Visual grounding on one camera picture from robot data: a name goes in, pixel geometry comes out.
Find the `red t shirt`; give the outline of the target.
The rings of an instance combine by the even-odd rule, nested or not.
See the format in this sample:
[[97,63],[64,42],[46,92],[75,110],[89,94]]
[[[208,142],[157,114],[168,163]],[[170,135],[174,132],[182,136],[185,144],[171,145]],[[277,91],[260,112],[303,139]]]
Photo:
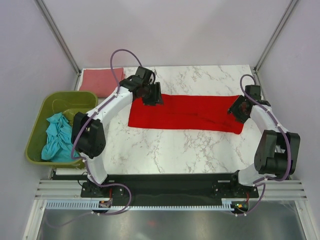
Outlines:
[[149,106],[141,99],[130,109],[128,126],[158,130],[205,130],[239,135],[244,124],[228,113],[238,97],[163,94],[163,104]]

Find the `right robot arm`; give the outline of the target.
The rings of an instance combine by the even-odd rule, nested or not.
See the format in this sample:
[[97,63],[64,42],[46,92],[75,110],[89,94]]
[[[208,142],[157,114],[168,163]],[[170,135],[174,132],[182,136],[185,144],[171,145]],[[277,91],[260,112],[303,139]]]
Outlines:
[[232,174],[229,191],[235,197],[251,191],[264,180],[282,182],[295,172],[300,141],[299,134],[283,127],[272,112],[271,105],[261,97],[261,87],[247,85],[228,109],[235,120],[244,124],[254,121],[261,132],[261,139],[254,155],[254,162]]

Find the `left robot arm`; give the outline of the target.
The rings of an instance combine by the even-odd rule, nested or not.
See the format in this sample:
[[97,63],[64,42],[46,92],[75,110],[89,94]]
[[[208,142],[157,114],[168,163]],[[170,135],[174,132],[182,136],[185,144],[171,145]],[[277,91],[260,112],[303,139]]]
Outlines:
[[74,153],[79,153],[78,159],[84,162],[88,178],[93,182],[92,191],[99,197],[110,191],[110,185],[105,181],[108,173],[103,160],[107,142],[105,128],[118,112],[137,99],[147,106],[163,103],[160,82],[150,69],[139,66],[135,74],[116,83],[110,96],[86,113],[76,113],[72,123],[70,156],[76,159]]

